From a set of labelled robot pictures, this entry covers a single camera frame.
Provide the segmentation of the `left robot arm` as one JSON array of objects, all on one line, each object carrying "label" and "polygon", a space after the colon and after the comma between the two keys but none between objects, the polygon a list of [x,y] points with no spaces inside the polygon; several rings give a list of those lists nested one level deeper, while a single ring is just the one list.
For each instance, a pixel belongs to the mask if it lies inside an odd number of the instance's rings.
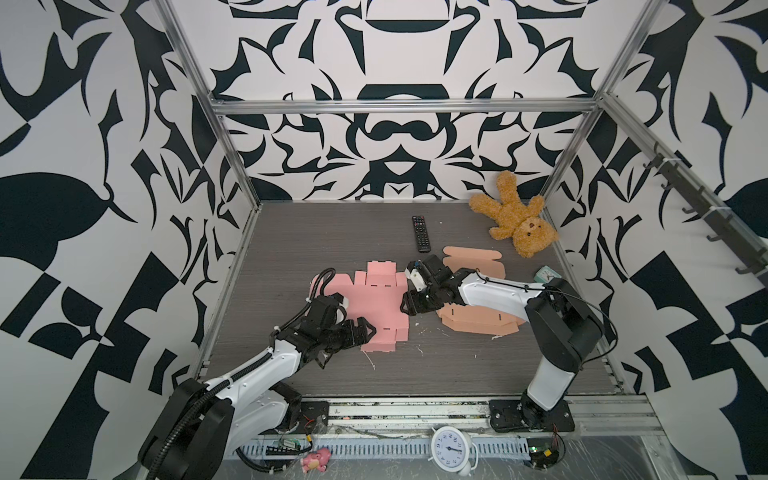
[{"label": "left robot arm", "polygon": [[147,478],[210,479],[255,436],[299,426],[302,396],[287,379],[377,332],[365,318],[349,317],[342,294],[327,293],[335,275],[327,268],[313,280],[303,308],[273,329],[261,353],[222,376],[175,388],[138,454]]}]

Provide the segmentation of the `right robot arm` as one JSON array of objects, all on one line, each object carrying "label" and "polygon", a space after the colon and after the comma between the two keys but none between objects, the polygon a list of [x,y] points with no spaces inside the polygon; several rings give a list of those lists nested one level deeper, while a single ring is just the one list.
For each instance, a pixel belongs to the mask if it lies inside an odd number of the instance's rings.
[{"label": "right robot arm", "polygon": [[494,431],[575,430],[564,397],[604,337],[595,306],[562,278],[546,284],[497,279],[468,268],[453,271],[434,255],[410,262],[406,277],[410,289],[400,310],[409,316],[455,304],[489,308],[531,325],[542,358],[519,400],[489,402]]}]

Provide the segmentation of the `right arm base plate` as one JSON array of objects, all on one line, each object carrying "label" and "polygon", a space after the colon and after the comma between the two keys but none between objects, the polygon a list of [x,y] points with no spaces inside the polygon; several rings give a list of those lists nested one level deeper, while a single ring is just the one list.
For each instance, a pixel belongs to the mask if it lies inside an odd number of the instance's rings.
[{"label": "right arm base plate", "polygon": [[568,403],[561,399],[551,410],[545,410],[533,400],[490,400],[489,423],[497,433],[565,432],[576,430]]}]

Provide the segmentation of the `pink paper box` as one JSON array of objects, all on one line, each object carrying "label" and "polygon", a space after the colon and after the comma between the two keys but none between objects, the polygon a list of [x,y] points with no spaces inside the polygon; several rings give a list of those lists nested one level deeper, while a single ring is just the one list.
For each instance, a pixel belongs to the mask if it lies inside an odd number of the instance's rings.
[{"label": "pink paper box", "polygon": [[400,310],[408,290],[406,275],[393,261],[369,261],[365,271],[353,276],[337,273],[326,287],[326,294],[341,294],[348,317],[364,317],[377,333],[363,352],[394,352],[398,342],[408,340],[409,317]]}]

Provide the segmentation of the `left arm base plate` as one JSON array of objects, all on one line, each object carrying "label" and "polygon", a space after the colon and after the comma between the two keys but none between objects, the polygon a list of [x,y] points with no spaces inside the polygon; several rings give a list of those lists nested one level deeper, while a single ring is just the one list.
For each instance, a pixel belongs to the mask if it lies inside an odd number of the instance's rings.
[{"label": "left arm base plate", "polygon": [[320,433],[327,427],[330,404],[327,401],[302,401],[287,412],[287,431],[295,434]]}]

